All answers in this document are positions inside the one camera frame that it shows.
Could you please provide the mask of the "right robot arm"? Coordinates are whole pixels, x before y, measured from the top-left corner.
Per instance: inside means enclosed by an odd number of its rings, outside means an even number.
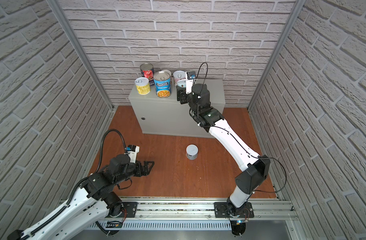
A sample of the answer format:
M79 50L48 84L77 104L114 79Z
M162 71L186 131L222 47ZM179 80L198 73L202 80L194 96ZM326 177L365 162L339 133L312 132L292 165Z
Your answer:
M187 80L185 87L177 85L177 88L179 101L190 106L189 113L193 120L225 147L242 171L235 178L236 188L226 206L226 213L237 217L248 208L249 198L267 179L271 160L252 150L233 131L224 116L211 106L206 84L194 84L193 80Z

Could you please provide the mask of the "yellow labelled can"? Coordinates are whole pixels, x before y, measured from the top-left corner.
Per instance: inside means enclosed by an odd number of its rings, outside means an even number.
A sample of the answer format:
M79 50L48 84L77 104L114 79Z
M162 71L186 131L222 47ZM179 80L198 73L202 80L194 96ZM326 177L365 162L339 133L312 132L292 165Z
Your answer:
M145 77L137 78L135 81L137 92L140 95L147 95L150 93L149 79Z

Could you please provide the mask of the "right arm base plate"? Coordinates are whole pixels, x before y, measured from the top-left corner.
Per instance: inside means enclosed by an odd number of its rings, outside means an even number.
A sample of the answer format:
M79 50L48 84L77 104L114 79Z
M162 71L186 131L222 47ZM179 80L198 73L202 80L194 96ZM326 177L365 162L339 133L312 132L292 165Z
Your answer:
M214 210L216 218L254 218L254 210L250 202L245 202L241 207L236 208L232 203L215 202Z

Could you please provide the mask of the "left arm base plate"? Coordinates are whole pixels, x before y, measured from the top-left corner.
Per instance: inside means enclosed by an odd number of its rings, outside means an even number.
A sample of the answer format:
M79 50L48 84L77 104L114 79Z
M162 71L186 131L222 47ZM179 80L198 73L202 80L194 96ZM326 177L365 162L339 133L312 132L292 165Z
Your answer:
M105 218L135 218L137 206L138 202L123 202L109 205L108 208L104 207L105 210L108 210Z

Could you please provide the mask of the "white flat-lid can front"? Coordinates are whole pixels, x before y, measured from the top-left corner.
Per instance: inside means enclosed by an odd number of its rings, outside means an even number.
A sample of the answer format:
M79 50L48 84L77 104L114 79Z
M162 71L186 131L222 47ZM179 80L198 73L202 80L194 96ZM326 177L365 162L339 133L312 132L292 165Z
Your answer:
M172 76L172 73L169 70L162 70L162 72L168 73L170 76Z

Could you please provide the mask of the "red tomato can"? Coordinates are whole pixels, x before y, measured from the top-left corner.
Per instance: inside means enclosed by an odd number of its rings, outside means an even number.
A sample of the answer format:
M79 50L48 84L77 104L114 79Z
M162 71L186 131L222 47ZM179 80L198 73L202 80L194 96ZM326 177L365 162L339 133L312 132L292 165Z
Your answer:
M140 65L141 75L144 78L148 78L150 86L154 86L154 67L151 63L144 63Z

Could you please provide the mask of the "blue soup can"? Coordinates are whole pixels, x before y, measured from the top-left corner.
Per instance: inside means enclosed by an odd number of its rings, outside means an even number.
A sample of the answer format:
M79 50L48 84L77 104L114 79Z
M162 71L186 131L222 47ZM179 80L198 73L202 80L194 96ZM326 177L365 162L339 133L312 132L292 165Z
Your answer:
M167 98L171 95L170 74L159 71L153 75L156 95L159 98Z

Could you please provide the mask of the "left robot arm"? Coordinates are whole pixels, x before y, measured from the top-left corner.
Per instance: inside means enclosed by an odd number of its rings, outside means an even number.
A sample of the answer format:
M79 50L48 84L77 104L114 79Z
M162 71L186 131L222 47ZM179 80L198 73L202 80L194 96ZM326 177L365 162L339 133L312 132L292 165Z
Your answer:
M153 161L141 163L135 154L112 158L97 173L80 180L70 197L42 220L25 230L14 230L9 240L68 240L107 216L126 213L122 200L113 191L131 177L149 175Z

